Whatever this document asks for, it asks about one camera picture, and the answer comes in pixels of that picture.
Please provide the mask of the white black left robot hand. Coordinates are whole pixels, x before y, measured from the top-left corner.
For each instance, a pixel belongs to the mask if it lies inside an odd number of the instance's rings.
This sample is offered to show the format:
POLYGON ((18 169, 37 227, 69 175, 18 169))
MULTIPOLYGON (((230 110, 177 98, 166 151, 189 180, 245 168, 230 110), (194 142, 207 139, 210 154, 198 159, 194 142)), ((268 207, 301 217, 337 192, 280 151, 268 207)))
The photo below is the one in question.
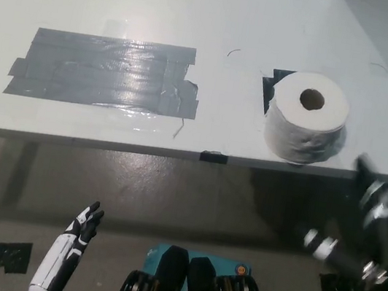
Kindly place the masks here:
POLYGON ((28 291, 63 291, 90 240, 96 236, 104 211, 94 202, 58 235, 33 275, 28 291))

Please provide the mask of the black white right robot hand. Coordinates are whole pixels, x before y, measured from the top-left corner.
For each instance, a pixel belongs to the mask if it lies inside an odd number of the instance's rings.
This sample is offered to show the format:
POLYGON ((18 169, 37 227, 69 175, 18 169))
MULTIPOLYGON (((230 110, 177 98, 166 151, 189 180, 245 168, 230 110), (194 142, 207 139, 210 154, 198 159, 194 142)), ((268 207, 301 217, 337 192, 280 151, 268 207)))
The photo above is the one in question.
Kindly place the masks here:
POLYGON ((301 228, 300 240, 312 257, 339 273, 361 281, 369 289, 388 291, 388 185, 374 170, 367 155, 357 157, 355 168, 362 230, 370 233, 363 244, 368 261, 362 263, 336 239, 323 236, 317 229, 301 228))

